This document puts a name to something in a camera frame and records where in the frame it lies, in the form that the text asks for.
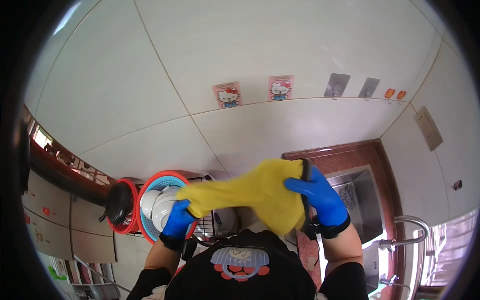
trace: black t-shirt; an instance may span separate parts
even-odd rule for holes
[[[127,300],[168,285],[165,299],[313,299],[316,291],[295,252],[272,232],[242,231],[191,258],[172,279],[165,268],[143,270]],[[329,300],[367,299],[363,267],[337,267],[319,290]]]

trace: wall socket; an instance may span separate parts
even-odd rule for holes
[[[430,151],[435,150],[441,143],[443,143],[442,136],[438,131],[437,125],[433,121],[432,116],[427,108],[423,106],[415,115],[415,121],[420,127],[420,131],[427,142]]]

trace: hand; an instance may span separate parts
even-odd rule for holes
[[[317,210],[318,221],[323,225],[338,226],[347,219],[345,204],[316,166],[312,166],[311,182],[288,178],[283,184],[292,192],[308,197],[309,204]]]
[[[188,226],[196,219],[187,211],[190,205],[188,200],[176,201],[172,207],[172,211],[168,216],[167,223],[163,228],[163,234],[173,237],[174,239],[184,240],[187,234]]]

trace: black pot lid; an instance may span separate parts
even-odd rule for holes
[[[123,223],[127,215],[133,209],[132,191],[125,182],[118,182],[112,185],[107,196],[105,213],[113,225]]]

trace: red sticker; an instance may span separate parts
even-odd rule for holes
[[[389,88],[385,93],[385,98],[390,99],[395,94],[395,89]]]
[[[405,97],[405,94],[406,94],[406,93],[407,93],[406,91],[400,91],[400,92],[398,92],[398,95],[396,96],[396,98],[397,98],[398,100],[402,100],[403,97]]]

